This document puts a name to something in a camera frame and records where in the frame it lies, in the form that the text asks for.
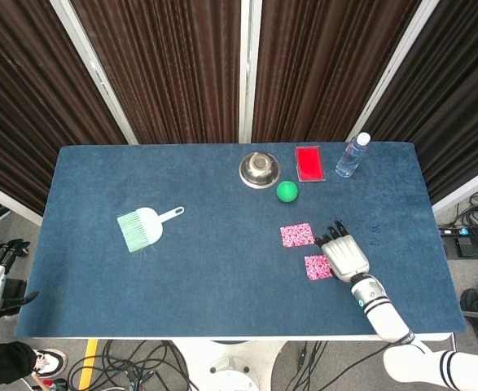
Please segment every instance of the sneaker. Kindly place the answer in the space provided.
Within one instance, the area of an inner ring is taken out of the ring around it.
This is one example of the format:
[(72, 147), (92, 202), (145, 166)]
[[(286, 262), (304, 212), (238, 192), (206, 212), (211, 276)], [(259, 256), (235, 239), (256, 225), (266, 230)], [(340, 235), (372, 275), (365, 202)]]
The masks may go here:
[(67, 356), (57, 349), (34, 350), (36, 353), (36, 364), (34, 371), (42, 379), (56, 377), (65, 370)]

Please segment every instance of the dark curtain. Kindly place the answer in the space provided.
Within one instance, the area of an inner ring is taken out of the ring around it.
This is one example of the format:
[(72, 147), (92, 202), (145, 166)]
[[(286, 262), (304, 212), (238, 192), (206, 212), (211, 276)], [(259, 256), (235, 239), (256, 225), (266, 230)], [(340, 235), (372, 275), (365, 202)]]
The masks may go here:
[(418, 4), (264, 0), (253, 141), (344, 141)]
[(126, 143), (48, 2), (0, 1), (0, 190), (43, 213), (59, 149)]
[(440, 2), (365, 131), (415, 144), (433, 203), (478, 174), (478, 2)]
[(232, 143), (240, 0), (72, 0), (140, 143)]

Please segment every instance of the yellow tape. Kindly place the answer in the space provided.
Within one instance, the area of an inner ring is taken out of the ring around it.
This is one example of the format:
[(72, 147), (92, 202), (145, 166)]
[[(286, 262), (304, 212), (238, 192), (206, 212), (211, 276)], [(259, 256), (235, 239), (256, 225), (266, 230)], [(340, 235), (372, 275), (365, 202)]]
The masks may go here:
[[(98, 340), (89, 340), (86, 344), (85, 357), (95, 356), (95, 352), (98, 349)], [(85, 367), (93, 367), (95, 358), (87, 358), (83, 365)], [(79, 380), (79, 389), (88, 389), (90, 381), (92, 380), (92, 368), (83, 368), (81, 370), (81, 378)]]

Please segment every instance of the hand brush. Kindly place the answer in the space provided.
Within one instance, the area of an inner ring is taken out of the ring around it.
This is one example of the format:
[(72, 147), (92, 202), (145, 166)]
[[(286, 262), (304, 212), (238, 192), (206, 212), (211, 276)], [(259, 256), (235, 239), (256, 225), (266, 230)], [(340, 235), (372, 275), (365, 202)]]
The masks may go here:
[(135, 212), (119, 216), (117, 222), (123, 232), (128, 250), (135, 253), (159, 240), (163, 235), (163, 222), (183, 213), (182, 206), (161, 215), (151, 208), (139, 208)]

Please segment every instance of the metal bowl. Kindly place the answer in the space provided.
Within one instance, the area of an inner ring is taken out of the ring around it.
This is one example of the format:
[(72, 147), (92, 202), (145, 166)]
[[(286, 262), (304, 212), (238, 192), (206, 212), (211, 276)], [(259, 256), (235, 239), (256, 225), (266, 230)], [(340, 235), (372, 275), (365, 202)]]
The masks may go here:
[(266, 189), (278, 181), (280, 164), (267, 152), (253, 152), (240, 162), (239, 175), (248, 186)]

